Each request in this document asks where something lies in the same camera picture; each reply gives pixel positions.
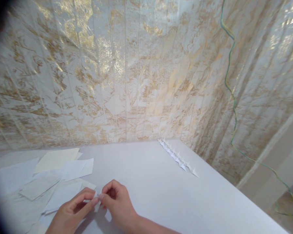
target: cable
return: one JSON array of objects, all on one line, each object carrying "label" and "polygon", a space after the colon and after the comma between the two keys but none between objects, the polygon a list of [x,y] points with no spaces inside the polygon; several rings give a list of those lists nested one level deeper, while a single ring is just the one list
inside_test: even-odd
[{"label": "cable", "polygon": [[[233,40],[233,45],[232,45],[232,47],[231,47],[231,50],[230,50],[230,52],[229,52],[229,62],[228,62],[228,68],[227,68],[227,72],[226,72],[226,77],[225,77],[225,85],[226,85],[226,87],[227,87],[227,89],[230,91],[230,93],[231,93],[231,97],[233,98],[233,100],[234,100],[234,104],[233,104],[233,112],[234,112],[234,118],[235,118],[235,124],[234,124],[234,130],[233,130],[233,134],[232,134],[232,138],[231,138],[231,145],[232,145],[232,147],[235,149],[235,150],[237,150],[237,151],[239,151],[241,154],[243,154],[247,159],[249,159],[249,160],[251,160],[251,161],[253,161],[253,162],[255,162],[255,163],[259,163],[259,164],[261,164],[261,165],[263,165],[263,166],[265,166],[265,167],[267,167],[267,168],[269,168],[270,170],[272,170],[272,172],[276,175],[276,177],[277,177],[277,179],[279,180],[279,181],[281,181],[286,187],[287,187],[287,190],[288,190],[288,192],[291,194],[291,196],[292,196],[292,199],[293,199],[293,193],[292,193],[292,191],[291,191],[291,188],[278,176],[278,174],[277,174],[277,172],[274,170],[274,169],[272,169],[271,167],[269,167],[269,166],[267,166],[266,164],[263,164],[263,163],[261,163],[261,162],[258,162],[258,161],[256,161],[255,159],[252,159],[252,158],[249,158],[246,154],[244,154],[241,150],[239,150],[239,149],[237,149],[235,146],[234,146],[234,144],[233,144],[233,140],[234,140],[234,137],[235,137],[235,134],[236,134],[236,131],[237,131],[237,123],[238,123],[238,120],[237,120],[237,112],[236,112],[236,110],[235,110],[235,108],[236,108],[236,104],[237,104],[237,101],[236,101],[236,99],[235,99],[235,97],[234,97],[234,95],[233,95],[233,92],[232,92],[232,90],[230,89],[230,87],[229,87],[229,85],[228,85],[228,83],[227,83],[227,76],[228,76],[228,72],[229,72],[229,68],[230,68],[230,63],[231,63],[231,53],[232,53],[232,50],[233,50],[233,48],[234,48],[234,46],[235,46],[235,36],[234,36],[234,34],[233,34],[233,32],[223,23],[223,21],[222,21],[222,15],[223,15],[223,12],[224,12],[224,4],[225,4],[225,0],[223,1],[223,3],[222,3],[222,8],[221,8],[221,17],[220,17],[220,25],[221,25],[221,27],[223,28],[223,30],[225,30],[225,32],[228,34],[228,36],[229,37],[231,37],[231,39]],[[276,206],[276,208],[275,208],[275,210],[276,210],[276,212],[277,213],[279,213],[279,214],[281,214],[281,215],[287,215],[287,216],[293,216],[293,214],[288,214],[288,213],[282,213],[282,212],[279,212],[278,211],[278,207]]]}]

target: paper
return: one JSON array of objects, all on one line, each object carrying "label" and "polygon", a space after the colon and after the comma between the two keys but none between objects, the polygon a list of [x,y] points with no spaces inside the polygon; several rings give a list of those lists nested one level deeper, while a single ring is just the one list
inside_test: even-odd
[{"label": "paper", "polygon": [[61,186],[56,189],[50,201],[43,209],[42,213],[49,213],[50,211],[54,211],[59,209],[59,207],[71,200],[77,193],[79,193],[82,183],[73,183],[68,184],[66,186]]},{"label": "paper", "polygon": [[40,178],[33,180],[21,187],[19,194],[33,201],[49,188],[57,184],[59,181],[60,177],[57,174],[46,172]]},{"label": "paper", "polygon": [[47,229],[50,226],[55,214],[56,214],[56,211],[49,214],[42,215],[38,223]]},{"label": "paper", "polygon": [[171,149],[171,146],[168,144],[168,142],[165,142],[165,139],[158,139],[158,142],[161,144],[161,146],[163,146],[163,148],[170,154],[171,157],[173,157],[173,159],[179,164],[179,167],[181,167],[185,172],[186,170],[186,166],[189,168],[190,172],[195,175],[196,177],[199,177],[197,175],[197,173],[195,172],[195,169],[192,169],[190,166],[190,163],[185,162],[184,158],[182,158],[180,156],[180,152],[178,152],[177,154],[175,153],[174,149]]},{"label": "paper", "polygon": [[44,156],[48,150],[27,150],[10,152],[0,157],[0,168],[23,163]]},{"label": "paper", "polygon": [[195,175],[196,177],[199,177],[198,174],[197,174],[196,171],[195,171],[195,168],[192,169],[191,173],[192,173],[193,175]]},{"label": "paper", "polygon": [[34,201],[15,191],[6,196],[0,202],[0,211],[4,214],[3,220],[6,225],[13,230],[13,233],[24,234],[30,231],[33,224],[37,223],[43,208],[55,191],[56,186],[51,187]]},{"label": "paper", "polygon": [[79,178],[82,169],[86,165],[85,160],[74,160],[67,162],[61,169],[55,170],[55,172],[62,177],[63,180],[69,181]]},{"label": "paper", "polygon": [[95,190],[95,188],[97,187],[96,185],[94,185],[94,184],[92,184],[92,183],[90,183],[90,182],[88,182],[88,181],[85,181],[85,180],[83,180],[83,179],[76,179],[76,181],[77,182],[82,182],[82,185],[81,185],[81,188],[80,188],[80,190],[83,190],[84,188],[90,188],[90,189],[92,189],[92,190]]},{"label": "paper", "polygon": [[55,170],[55,172],[60,175],[63,180],[69,181],[92,174],[92,170],[93,158],[67,162],[61,169]]},{"label": "paper", "polygon": [[75,160],[79,148],[49,151],[39,161],[35,173],[62,168],[66,162]]},{"label": "paper", "polygon": [[186,170],[186,167],[185,167],[185,165],[184,164],[181,164],[181,166],[180,166],[182,169],[184,169],[184,171],[187,171]]},{"label": "paper", "polygon": [[28,234],[45,234],[48,227],[41,225],[40,223],[35,223],[32,225]]},{"label": "paper", "polygon": [[0,169],[0,195],[18,190],[32,180],[38,158]]},{"label": "paper", "polygon": [[79,159],[79,158],[80,158],[80,156],[81,156],[82,154],[83,154],[83,153],[81,153],[81,152],[78,152],[78,153],[77,153],[77,156],[76,156],[76,158],[75,158],[75,159],[76,159],[76,160],[77,160],[77,159]]},{"label": "paper", "polygon": [[79,177],[83,177],[83,176],[90,175],[90,174],[92,174],[92,171],[93,171],[93,161],[94,161],[94,158],[87,159],[87,160],[83,160],[83,161],[86,161],[86,165],[82,169]]}]

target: left hand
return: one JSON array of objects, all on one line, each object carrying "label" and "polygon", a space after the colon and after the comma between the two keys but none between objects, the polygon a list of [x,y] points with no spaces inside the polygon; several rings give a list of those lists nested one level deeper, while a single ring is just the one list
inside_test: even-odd
[{"label": "left hand", "polygon": [[78,224],[99,202],[94,195],[94,190],[84,188],[72,200],[64,203],[54,216],[46,234],[75,233]]}]

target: right hand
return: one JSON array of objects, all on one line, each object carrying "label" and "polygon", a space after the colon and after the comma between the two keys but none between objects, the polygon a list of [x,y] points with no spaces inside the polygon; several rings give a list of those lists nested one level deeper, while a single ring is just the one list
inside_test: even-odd
[{"label": "right hand", "polygon": [[111,212],[114,223],[125,232],[132,232],[139,216],[133,208],[127,188],[112,180],[102,189],[101,203]]}]

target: white and gold wall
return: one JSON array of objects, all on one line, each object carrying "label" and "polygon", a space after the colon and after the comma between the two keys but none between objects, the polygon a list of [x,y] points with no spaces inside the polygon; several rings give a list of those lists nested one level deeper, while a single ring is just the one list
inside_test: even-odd
[{"label": "white and gold wall", "polygon": [[[0,28],[0,150],[177,137],[230,182],[222,0],[22,0]],[[226,0],[235,145],[257,158],[293,113],[293,0]]]}]

